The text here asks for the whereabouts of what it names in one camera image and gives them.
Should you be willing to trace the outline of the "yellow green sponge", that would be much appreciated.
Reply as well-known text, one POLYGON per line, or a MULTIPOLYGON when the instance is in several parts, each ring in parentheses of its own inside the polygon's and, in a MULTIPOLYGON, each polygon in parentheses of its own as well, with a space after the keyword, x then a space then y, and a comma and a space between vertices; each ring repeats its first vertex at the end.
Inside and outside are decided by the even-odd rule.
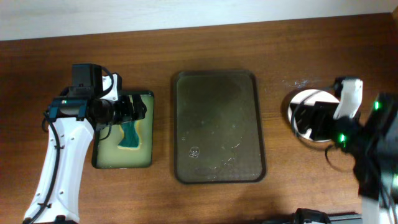
POLYGON ((130 121, 120 125, 122 140, 118 144, 119 149, 138 150, 141 146, 141 137, 139 134, 139 121, 130 121))

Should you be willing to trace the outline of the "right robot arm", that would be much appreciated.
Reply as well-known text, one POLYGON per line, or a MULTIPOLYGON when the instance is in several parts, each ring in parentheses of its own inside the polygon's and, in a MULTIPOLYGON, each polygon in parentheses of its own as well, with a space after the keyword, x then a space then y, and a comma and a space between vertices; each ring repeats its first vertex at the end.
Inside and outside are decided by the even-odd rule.
POLYGON ((287 107, 294 136, 323 152, 337 149, 354 158, 353 173, 362 200, 362 223, 397 223, 397 95, 377 95, 368 120, 359 122, 363 81, 337 78, 331 87, 307 89, 292 97, 287 107))

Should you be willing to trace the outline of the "brown serving tray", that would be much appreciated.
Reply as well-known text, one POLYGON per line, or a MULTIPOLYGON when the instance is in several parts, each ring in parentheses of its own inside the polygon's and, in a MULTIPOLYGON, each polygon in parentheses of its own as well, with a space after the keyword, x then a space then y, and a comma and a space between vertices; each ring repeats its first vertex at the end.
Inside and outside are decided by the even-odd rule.
POLYGON ((261 108, 252 71, 181 71, 173 95, 174 175, 180 183, 256 183, 266 176, 261 108))

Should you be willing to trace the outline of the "black soapy water tray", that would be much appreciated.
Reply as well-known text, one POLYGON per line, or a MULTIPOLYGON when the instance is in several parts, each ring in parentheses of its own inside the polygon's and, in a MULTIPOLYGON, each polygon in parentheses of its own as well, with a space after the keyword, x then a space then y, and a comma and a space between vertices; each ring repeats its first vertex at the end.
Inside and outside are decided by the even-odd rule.
POLYGON ((152 91, 122 91, 121 95, 140 95, 146 105, 146 117, 139 121, 141 146, 138 150, 119 149, 122 140, 120 124, 105 127, 95 133, 95 143, 91 165, 96 169, 145 168, 152 164, 152 142, 154 122, 154 101, 152 91))

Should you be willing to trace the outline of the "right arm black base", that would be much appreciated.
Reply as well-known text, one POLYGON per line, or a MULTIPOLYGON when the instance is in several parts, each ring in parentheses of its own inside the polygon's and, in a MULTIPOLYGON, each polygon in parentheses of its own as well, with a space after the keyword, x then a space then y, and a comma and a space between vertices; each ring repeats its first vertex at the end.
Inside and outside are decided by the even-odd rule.
POLYGON ((298 208, 291 215, 260 221, 260 224, 363 224, 362 215, 356 212, 327 214, 318 210, 298 208))

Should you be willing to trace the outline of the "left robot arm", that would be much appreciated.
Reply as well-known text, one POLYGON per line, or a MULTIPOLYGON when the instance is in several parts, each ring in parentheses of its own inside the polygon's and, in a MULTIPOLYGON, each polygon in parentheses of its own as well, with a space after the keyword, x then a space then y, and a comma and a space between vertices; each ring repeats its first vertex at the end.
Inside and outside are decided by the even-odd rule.
POLYGON ((147 116, 144 92, 122 89, 122 78, 93 63, 72 66, 72 85, 44 112, 49 134, 44 166, 24 223, 79 223, 78 199, 91 142, 110 137, 116 126, 137 147, 136 123, 147 116))

